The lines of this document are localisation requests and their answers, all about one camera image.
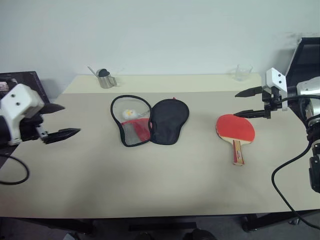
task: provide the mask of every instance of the wooden paddle handle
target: wooden paddle handle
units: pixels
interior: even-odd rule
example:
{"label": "wooden paddle handle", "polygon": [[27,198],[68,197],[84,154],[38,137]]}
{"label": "wooden paddle handle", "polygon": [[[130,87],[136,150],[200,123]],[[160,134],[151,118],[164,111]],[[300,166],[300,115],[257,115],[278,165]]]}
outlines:
{"label": "wooden paddle handle", "polygon": [[241,143],[238,140],[233,140],[233,164],[238,166],[245,165],[241,151]]}

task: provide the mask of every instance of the floor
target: floor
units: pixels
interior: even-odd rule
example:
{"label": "floor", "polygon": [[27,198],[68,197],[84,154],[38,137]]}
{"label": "floor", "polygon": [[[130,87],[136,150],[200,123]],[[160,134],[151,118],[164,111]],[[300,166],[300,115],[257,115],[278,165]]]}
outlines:
{"label": "floor", "polygon": [[[320,225],[320,214],[308,216],[306,219]],[[99,219],[93,222],[96,227],[94,236],[80,235],[79,238],[80,240],[133,240],[139,232],[129,231],[129,226],[176,221],[196,222],[198,228],[212,232],[218,240],[320,240],[320,231],[304,223],[290,225],[285,222],[247,233],[241,228],[239,216]],[[12,218],[0,218],[0,227],[0,239],[5,240],[63,240],[68,233]],[[182,240],[184,234],[191,231],[192,229],[157,230],[149,233],[155,240]]]}

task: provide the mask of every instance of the ping pong paddle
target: ping pong paddle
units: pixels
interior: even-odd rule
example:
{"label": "ping pong paddle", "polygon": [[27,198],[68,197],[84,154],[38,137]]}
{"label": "ping pong paddle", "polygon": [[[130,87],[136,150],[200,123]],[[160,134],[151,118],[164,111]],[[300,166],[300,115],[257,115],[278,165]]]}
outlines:
{"label": "ping pong paddle", "polygon": [[233,145],[233,164],[243,166],[241,145],[250,144],[255,139],[255,129],[251,123],[246,118],[226,114],[218,118],[215,129],[220,138]]}

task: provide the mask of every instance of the white wall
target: white wall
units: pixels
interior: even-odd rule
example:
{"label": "white wall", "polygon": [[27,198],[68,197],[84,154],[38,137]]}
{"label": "white wall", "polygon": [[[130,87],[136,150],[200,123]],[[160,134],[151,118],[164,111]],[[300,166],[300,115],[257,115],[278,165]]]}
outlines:
{"label": "white wall", "polygon": [[0,72],[36,70],[51,98],[76,74],[285,72],[320,35],[320,0],[0,0]]}

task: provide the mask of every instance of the table leg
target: table leg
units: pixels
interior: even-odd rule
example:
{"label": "table leg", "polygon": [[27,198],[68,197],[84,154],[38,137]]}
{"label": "table leg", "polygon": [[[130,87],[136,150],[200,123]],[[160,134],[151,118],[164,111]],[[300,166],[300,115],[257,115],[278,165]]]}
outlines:
{"label": "table leg", "polygon": [[[297,211],[301,216],[319,213],[319,209]],[[273,212],[267,215],[257,217],[256,214],[248,214],[245,222],[242,224],[242,229],[245,232],[254,232],[258,229],[271,227],[289,220],[296,219],[297,216],[292,211]]]}

